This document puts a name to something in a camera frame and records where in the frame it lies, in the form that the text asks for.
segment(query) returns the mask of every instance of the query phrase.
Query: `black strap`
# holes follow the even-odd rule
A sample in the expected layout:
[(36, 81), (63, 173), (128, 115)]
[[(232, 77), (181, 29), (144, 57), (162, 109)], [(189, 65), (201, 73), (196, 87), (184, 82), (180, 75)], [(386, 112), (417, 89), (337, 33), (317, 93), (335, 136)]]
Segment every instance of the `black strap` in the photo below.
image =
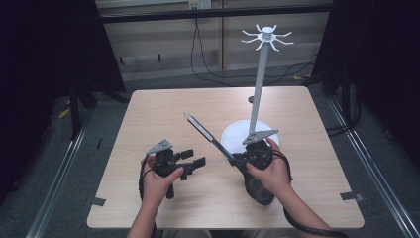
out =
[[(289, 163), (287, 157), (284, 155), (284, 153), (282, 153), (280, 151), (277, 151), (277, 150), (272, 150), (272, 154), (274, 156), (278, 156), (279, 158), (284, 160), (284, 162), (286, 163), (286, 166), (287, 166), (287, 172), (288, 172), (289, 180), (291, 182), (293, 180), (293, 178), (291, 177), (290, 163)], [(303, 232), (309, 233), (309, 234), (313, 234), (313, 235), (326, 236), (326, 237), (346, 237), (346, 238), (348, 237), (346, 234), (344, 234), (342, 232), (339, 232), (339, 231), (316, 229), (316, 228), (311, 228), (311, 227), (301, 225), (301, 224), (297, 223), (295, 220), (293, 220), (293, 218), (291, 218), (290, 214), (286, 211), (286, 209), (283, 208), (283, 211), (284, 211), (284, 216), (286, 217), (286, 220), (288, 221), (288, 223), (290, 223), (290, 225), (292, 225), (294, 228), (296, 228), (300, 231), (303, 231)]]

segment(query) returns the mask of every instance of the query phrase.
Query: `metal rod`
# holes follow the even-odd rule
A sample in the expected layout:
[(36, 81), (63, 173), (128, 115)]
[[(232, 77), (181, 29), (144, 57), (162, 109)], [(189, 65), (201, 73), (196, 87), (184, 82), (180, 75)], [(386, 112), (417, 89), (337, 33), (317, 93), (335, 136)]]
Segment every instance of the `metal rod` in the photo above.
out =
[(87, 124), (89, 124), (90, 119), (92, 118), (93, 110), (89, 110), (85, 117), (83, 126), (81, 127), (78, 135), (74, 140), (71, 141), (67, 153), (62, 160), (61, 166), (58, 169), (57, 174), (52, 182), (49, 193), (44, 199), (43, 205), (37, 213), (32, 225), (26, 235), (26, 238), (38, 238), (43, 237), (44, 231), (47, 228), (47, 224), (50, 221), (50, 217), (53, 213), (53, 209), (58, 200), (59, 194), (61, 192), (62, 186), (64, 185), (65, 179), (67, 178), (68, 172), (70, 171), (71, 165), (74, 161), (76, 153), (80, 147), (80, 144), (83, 140), (84, 134), (86, 132)]
[(250, 121), (250, 134), (256, 131), (256, 123), (257, 117), (259, 116), (260, 101), (262, 98), (263, 78), (265, 76), (265, 65), (266, 59), (268, 57), (268, 50), (268, 43), (263, 43), (262, 48), (260, 50), (259, 68), (257, 69), (257, 81), (256, 88), (254, 90), (253, 110), (251, 113)]
[(217, 18), (217, 17), (238, 17), (254, 15), (275, 15), (275, 14), (296, 14), (296, 13), (317, 13), (330, 12), (338, 7), (334, 4), (294, 5), (260, 8), (224, 8), (197, 11), (173, 11), (142, 14), (112, 14), (101, 15), (91, 18), (63, 19), (62, 23), (124, 23), (124, 22), (146, 22), (160, 20), (195, 19), (195, 18)]
[[(329, 103), (334, 113), (336, 114), (337, 119), (339, 120), (342, 126), (346, 125), (346, 119), (343, 115), (343, 109), (340, 107), (340, 104), (336, 99), (329, 99)], [(417, 230), (416, 226), (404, 205), (395, 195), (390, 185), (386, 181), (385, 177), (382, 175), (382, 172), (377, 167), (361, 138), (355, 129), (351, 129), (346, 132), (350, 142), (355, 148), (356, 152), (359, 155), (359, 159), (362, 164), (365, 166), (367, 173), (370, 175), (371, 180), (375, 184), (379, 194), (382, 196), (383, 201), (388, 206), (389, 211), (393, 215), (395, 221), (398, 223), (401, 231), (404, 233), (405, 237), (420, 237), (420, 233)]]

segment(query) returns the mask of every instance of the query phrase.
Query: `person's right hand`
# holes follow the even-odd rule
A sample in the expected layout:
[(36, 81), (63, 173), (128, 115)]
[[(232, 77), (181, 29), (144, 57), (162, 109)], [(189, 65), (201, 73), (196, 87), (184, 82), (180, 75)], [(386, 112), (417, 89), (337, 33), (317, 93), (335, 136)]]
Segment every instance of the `person's right hand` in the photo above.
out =
[[(271, 138), (266, 138), (272, 150), (280, 151), (279, 146)], [(272, 157), (271, 164), (265, 170), (259, 170), (250, 163), (247, 163), (250, 174), (262, 182), (265, 189), (272, 192), (275, 196), (286, 193), (291, 189), (287, 166), (284, 160), (277, 156)]]

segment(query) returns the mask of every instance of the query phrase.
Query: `black tape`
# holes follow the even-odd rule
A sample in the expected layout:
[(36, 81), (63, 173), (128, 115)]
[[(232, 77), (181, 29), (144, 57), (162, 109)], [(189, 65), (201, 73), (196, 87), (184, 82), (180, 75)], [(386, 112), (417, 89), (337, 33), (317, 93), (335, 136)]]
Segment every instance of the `black tape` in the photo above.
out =
[(102, 199), (98, 197), (87, 197), (86, 200), (84, 200), (84, 204), (104, 206), (105, 201), (106, 199)]

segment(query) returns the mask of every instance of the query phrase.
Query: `table top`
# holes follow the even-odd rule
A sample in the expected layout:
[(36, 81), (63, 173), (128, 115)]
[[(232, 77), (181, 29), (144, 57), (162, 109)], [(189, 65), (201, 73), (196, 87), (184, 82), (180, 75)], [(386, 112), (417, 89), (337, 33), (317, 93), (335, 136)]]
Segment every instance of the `table top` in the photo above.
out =
[[(138, 180), (148, 149), (167, 139), (175, 152), (194, 150), (192, 160), (206, 157), (206, 166), (188, 180), (174, 183), (174, 199), (164, 199), (157, 214), (161, 229), (290, 228), (278, 200), (269, 206), (253, 201), (243, 176), (225, 156), (184, 118), (193, 115), (219, 141), (232, 123), (250, 119), (253, 87), (136, 91), (122, 122), (87, 224), (92, 228), (129, 228), (141, 205)], [(278, 129), (280, 149), (288, 157), (292, 186), (333, 228), (364, 225), (318, 111), (306, 87), (265, 87), (258, 120)]]

